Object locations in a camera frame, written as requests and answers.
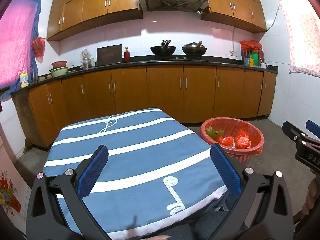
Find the pink cloth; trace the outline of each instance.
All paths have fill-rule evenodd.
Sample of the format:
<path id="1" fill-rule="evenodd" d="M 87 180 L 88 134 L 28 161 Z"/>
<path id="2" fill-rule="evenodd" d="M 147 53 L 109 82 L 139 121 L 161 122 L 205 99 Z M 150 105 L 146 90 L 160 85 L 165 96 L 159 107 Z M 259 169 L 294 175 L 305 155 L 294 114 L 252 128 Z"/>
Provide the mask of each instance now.
<path id="1" fill-rule="evenodd" d="M 37 3 L 12 0 L 0 19 L 0 87 L 16 83 L 18 72 L 30 71 L 31 35 Z"/>

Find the red bottle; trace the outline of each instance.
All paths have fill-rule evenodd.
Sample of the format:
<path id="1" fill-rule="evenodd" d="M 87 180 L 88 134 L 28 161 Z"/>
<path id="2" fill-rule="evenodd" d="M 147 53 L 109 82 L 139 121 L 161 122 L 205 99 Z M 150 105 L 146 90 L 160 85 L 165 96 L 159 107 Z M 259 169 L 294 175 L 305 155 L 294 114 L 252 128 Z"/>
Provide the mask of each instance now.
<path id="1" fill-rule="evenodd" d="M 125 47 L 124 61 L 125 62 L 130 62 L 130 52 L 128 51 L 128 47 Z"/>

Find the music note print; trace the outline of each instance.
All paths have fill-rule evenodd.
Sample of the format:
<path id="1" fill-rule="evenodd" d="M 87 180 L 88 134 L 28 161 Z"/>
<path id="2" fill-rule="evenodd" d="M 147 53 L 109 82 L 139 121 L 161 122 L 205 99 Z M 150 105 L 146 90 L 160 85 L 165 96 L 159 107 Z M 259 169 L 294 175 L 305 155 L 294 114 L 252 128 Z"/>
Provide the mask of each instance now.
<path id="1" fill-rule="evenodd" d="M 184 208 L 185 208 L 181 198 L 178 196 L 178 194 L 172 188 L 172 186 L 175 186 L 178 184 L 178 179 L 173 176 L 167 176 L 163 179 L 163 183 L 165 184 L 165 186 L 167 187 L 167 189 L 169 190 L 171 195 L 176 200 L 176 203 L 172 203 L 167 206 L 167 210 L 171 210 L 170 215 L 173 216 L 174 214 L 178 213 L 179 211 L 184 210 Z"/>

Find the person's hand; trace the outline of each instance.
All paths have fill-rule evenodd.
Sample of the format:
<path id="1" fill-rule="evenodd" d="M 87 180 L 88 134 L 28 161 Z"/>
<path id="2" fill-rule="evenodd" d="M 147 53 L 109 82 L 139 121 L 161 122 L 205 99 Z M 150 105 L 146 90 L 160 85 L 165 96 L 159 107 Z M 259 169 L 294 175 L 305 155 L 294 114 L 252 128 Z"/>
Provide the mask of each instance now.
<path id="1" fill-rule="evenodd" d="M 316 174 L 316 172 L 312 169 L 310 169 L 310 171 L 313 174 Z M 314 178 L 308 187 L 309 191 L 306 197 L 306 202 L 304 203 L 301 211 L 303 214 L 308 215 L 310 212 L 310 209 L 313 209 L 313 207 L 315 206 L 315 199 L 314 196 L 316 195 L 317 191 L 318 191 L 318 185 L 316 183 L 316 178 Z"/>

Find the pot lid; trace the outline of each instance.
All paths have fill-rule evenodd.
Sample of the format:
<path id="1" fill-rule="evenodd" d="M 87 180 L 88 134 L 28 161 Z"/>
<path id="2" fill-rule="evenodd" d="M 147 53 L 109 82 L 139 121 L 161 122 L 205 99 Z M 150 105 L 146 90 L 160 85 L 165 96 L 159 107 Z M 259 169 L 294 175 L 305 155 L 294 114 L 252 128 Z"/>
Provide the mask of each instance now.
<path id="1" fill-rule="evenodd" d="M 196 43 L 195 41 L 193 41 L 192 43 L 188 43 L 186 45 L 184 45 L 183 47 L 197 47 L 198 44 L 200 43 L 200 48 L 205 48 L 205 46 L 202 45 L 202 41 L 199 41 L 198 43 Z"/>

